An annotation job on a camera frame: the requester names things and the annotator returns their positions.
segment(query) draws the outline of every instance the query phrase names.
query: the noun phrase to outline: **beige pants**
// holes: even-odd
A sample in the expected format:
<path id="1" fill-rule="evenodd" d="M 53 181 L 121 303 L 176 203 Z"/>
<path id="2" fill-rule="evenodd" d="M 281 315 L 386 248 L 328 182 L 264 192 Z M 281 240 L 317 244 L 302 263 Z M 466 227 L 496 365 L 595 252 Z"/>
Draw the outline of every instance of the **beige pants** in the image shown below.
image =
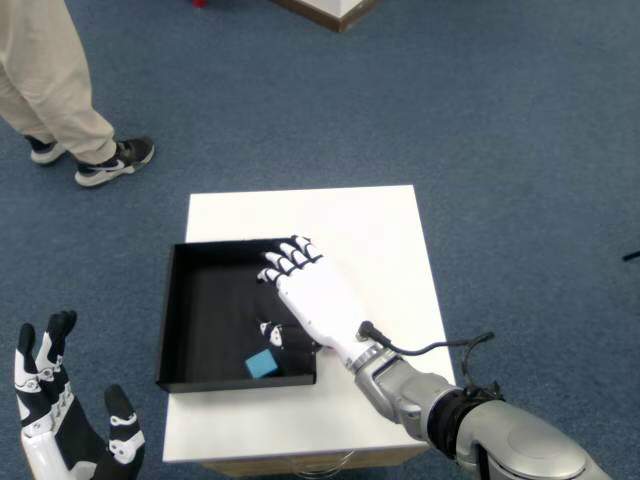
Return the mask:
<path id="1" fill-rule="evenodd" d="M 82 43 L 64 0 L 0 0 L 0 115 L 80 161 L 113 156 L 113 127 L 91 103 Z"/>

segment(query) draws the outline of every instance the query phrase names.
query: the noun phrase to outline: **black sneaker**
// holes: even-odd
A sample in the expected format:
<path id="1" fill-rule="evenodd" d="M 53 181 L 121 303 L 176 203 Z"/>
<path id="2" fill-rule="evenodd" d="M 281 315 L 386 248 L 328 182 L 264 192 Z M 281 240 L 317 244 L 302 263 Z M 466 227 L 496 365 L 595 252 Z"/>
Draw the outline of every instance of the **black sneaker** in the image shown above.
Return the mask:
<path id="1" fill-rule="evenodd" d="M 31 160 L 38 165 L 49 165 L 59 159 L 67 151 L 58 142 L 42 143 L 37 138 L 25 136 L 31 144 Z"/>
<path id="2" fill-rule="evenodd" d="M 155 152 L 149 137 L 133 138 L 118 142 L 116 153 L 98 165 L 78 163 L 76 182 L 83 187 L 95 187 L 122 174 L 132 174 L 149 163 Z"/>

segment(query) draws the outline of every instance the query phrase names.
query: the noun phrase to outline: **black cable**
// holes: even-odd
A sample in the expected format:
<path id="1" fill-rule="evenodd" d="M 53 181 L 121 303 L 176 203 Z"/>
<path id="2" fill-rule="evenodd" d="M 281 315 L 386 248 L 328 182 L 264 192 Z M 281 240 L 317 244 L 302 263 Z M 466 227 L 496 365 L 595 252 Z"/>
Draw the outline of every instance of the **black cable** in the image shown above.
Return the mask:
<path id="1" fill-rule="evenodd" d="M 477 336 L 467 345 L 465 345 L 464 352 L 462 353 L 461 369 L 462 375 L 464 375 L 464 381 L 467 383 L 467 385 L 475 385 L 475 382 L 473 381 L 473 378 L 471 378 L 471 374 L 469 373 L 469 355 L 471 354 L 471 350 L 473 350 L 474 347 L 479 343 L 491 340 L 493 337 L 495 337 L 493 332 L 483 333 L 482 335 Z"/>
<path id="2" fill-rule="evenodd" d="M 640 257 L 640 251 L 633 252 L 633 253 L 630 253 L 628 255 L 625 255 L 624 257 L 622 257 L 622 261 L 623 262 L 628 262 L 628 261 L 633 260 L 634 258 L 638 258 L 638 257 Z"/>
<path id="3" fill-rule="evenodd" d="M 500 391 L 500 385 L 497 382 L 493 382 L 489 387 L 479 387 L 473 381 L 471 377 L 471 373 L 469 373 L 469 355 L 471 351 L 480 343 L 491 340 L 495 337 L 493 332 L 486 332 L 482 335 L 478 335 L 471 340 L 453 340 L 450 342 L 436 342 L 431 345 L 427 345 L 420 350 L 404 350 L 402 348 L 398 348 L 391 340 L 383 335 L 383 333 L 373 326 L 373 323 L 366 321 L 360 324 L 360 328 L 358 329 L 358 335 L 363 338 L 370 338 L 378 342 L 383 347 L 386 347 L 390 350 L 393 350 L 396 353 L 401 355 L 408 356 L 417 356 L 423 355 L 434 348 L 438 347 L 465 347 L 464 352 L 462 354 L 462 365 L 461 370 L 464 375 L 464 380 L 466 383 L 466 387 L 464 388 L 464 395 L 469 398 L 484 398 L 488 400 L 504 400 L 504 396 Z"/>
<path id="4" fill-rule="evenodd" d="M 403 348 L 399 348 L 393 345 L 393 343 L 391 343 L 391 340 L 385 337 L 383 333 L 380 330 L 378 330 L 376 327 L 374 327 L 373 323 L 369 321 L 362 322 L 360 324 L 360 328 L 358 329 L 358 334 L 361 337 L 370 338 L 371 340 L 378 342 L 383 347 L 393 350 L 396 353 L 399 353 L 401 355 L 407 355 L 409 357 L 424 355 L 425 353 L 430 352 L 434 348 L 438 348 L 438 347 L 467 347 L 467 349 L 465 349 L 465 361 L 467 360 L 467 357 L 469 356 L 469 353 L 471 352 L 471 349 L 473 347 L 475 347 L 480 342 L 485 342 L 494 337 L 493 332 L 487 332 L 476 338 L 472 338 L 471 340 L 452 340 L 448 342 L 435 342 L 435 343 L 432 343 L 431 345 L 427 345 L 426 347 L 421 348 L 420 350 L 404 350 Z M 466 365 L 463 365 L 463 371 L 466 371 L 466 370 L 467 370 Z"/>

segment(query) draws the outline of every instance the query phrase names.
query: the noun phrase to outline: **blue carpet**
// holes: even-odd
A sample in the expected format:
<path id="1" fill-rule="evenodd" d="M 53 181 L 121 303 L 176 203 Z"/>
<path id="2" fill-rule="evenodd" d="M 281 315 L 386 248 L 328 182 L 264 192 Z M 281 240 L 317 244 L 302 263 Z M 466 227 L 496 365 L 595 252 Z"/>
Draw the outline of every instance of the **blue carpet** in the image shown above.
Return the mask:
<path id="1" fill-rule="evenodd" d="M 19 325 L 80 315 L 75 391 L 100 433 L 119 382 L 163 465 L 153 384 L 169 246 L 192 192 L 413 183 L 449 337 L 516 405 L 613 478 L 640 456 L 640 3 L 405 0 L 336 35 L 270 2 L 69 0 L 95 104 L 155 160 L 95 191 L 0 125 L 0 478 L 26 479 L 12 393 Z M 454 353 L 457 361 L 458 352 Z M 457 479 L 428 452 L 344 479 Z"/>

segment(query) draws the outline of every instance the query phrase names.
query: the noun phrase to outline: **white table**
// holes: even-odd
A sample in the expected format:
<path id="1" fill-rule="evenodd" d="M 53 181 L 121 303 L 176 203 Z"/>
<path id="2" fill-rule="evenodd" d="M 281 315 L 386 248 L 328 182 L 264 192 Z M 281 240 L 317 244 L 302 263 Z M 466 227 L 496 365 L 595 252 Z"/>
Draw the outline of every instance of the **white table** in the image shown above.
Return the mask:
<path id="1" fill-rule="evenodd" d="M 310 236 L 342 269 L 396 345 L 445 339 L 412 186 L 191 195 L 187 242 L 294 233 Z M 408 361 L 454 382 L 446 348 Z M 164 461 L 424 447 L 373 409 L 334 352 L 323 349 L 317 368 L 313 386 L 169 395 Z"/>

